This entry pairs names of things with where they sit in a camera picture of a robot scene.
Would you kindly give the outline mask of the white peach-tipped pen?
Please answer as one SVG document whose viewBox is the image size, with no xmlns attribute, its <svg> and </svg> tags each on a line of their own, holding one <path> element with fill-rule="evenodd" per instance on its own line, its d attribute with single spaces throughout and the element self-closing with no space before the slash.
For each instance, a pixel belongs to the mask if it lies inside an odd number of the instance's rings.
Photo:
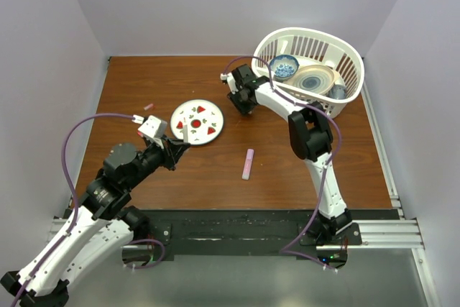
<svg viewBox="0 0 460 307">
<path fill-rule="evenodd" d="M 189 140 L 188 140 L 188 127 L 187 126 L 183 127 L 183 141 L 184 142 L 189 142 Z"/>
</svg>

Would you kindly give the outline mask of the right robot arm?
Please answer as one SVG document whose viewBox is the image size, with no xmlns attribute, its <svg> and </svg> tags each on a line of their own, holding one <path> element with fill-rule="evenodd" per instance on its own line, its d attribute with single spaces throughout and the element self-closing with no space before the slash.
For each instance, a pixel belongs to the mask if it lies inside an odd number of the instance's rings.
<svg viewBox="0 0 460 307">
<path fill-rule="evenodd" d="M 352 217 L 333 167 L 341 146 L 341 133 L 337 131 L 338 143 L 336 148 L 332 147 L 331 128 L 337 128 L 336 123 L 317 101 L 311 104 L 296 101 L 275 87 L 267 76 L 256 76 L 248 65 L 224 72 L 220 79 L 230 89 L 227 98 L 241 114 L 264 106 L 287 122 L 291 149 L 305 163 L 318 196 L 313 215 L 300 234 L 323 244 L 337 244 L 345 237 Z"/>
</svg>

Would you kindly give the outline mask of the pink highlighter pen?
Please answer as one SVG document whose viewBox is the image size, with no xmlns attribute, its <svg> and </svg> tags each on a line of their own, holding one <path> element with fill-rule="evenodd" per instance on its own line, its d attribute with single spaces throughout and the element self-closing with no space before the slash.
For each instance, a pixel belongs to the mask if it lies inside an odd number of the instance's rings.
<svg viewBox="0 0 460 307">
<path fill-rule="evenodd" d="M 252 163 L 254 159 L 254 149 L 248 149 L 244 161 L 244 167 L 241 174 L 241 178 L 243 180 L 249 180 L 251 170 L 252 170 Z"/>
</svg>

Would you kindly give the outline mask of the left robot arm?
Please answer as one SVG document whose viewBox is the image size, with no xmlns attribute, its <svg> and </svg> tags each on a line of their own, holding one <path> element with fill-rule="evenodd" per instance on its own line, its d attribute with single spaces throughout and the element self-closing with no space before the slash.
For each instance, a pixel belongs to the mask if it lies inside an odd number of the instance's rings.
<svg viewBox="0 0 460 307">
<path fill-rule="evenodd" d="M 26 267 L 1 278 L 15 306 L 64 306 L 70 291 L 108 256 L 148 238 L 148 218 L 127 205 L 130 193 L 156 169 L 174 170 L 190 145 L 168 137 L 146 144 L 142 151 L 131 143 L 112 147 L 65 225 Z"/>
</svg>

